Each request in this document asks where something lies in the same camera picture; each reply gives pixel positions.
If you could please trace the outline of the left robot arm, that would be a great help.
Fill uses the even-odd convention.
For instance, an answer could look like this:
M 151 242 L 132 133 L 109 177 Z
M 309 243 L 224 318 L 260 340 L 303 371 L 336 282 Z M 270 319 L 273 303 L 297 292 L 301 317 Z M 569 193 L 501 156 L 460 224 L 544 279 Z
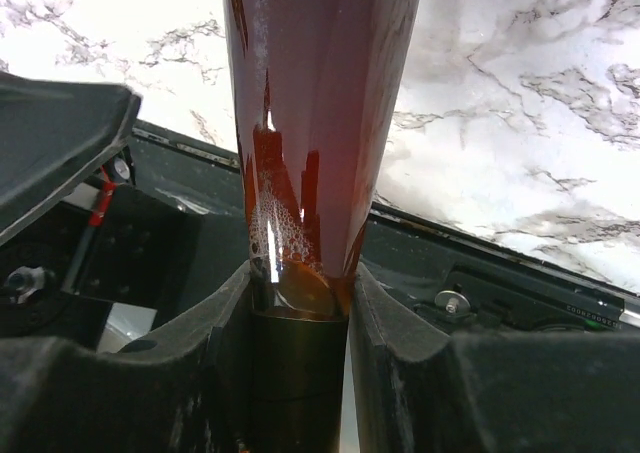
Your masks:
M 1 74 L 2 243 L 125 146 L 141 101 L 125 85 Z

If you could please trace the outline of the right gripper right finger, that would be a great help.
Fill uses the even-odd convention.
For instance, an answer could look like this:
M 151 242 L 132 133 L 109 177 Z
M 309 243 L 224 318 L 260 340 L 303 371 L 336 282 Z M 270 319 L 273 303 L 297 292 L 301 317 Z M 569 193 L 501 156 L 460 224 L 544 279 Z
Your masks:
M 350 316 L 364 452 L 635 452 L 639 338 L 448 335 L 365 267 Z

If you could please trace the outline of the red bottle gold foil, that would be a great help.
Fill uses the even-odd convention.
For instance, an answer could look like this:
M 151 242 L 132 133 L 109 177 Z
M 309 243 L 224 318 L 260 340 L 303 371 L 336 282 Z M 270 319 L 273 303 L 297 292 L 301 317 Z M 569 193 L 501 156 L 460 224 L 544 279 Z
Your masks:
M 251 275 L 251 452 L 339 448 L 346 337 L 419 0 L 223 0 Z

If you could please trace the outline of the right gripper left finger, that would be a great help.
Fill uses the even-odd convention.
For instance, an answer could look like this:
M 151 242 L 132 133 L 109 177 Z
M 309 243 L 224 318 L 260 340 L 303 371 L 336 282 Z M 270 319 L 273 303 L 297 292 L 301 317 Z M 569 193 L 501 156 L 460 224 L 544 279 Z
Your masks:
M 117 353 L 1 343 L 5 452 L 237 452 L 248 412 L 249 268 Z

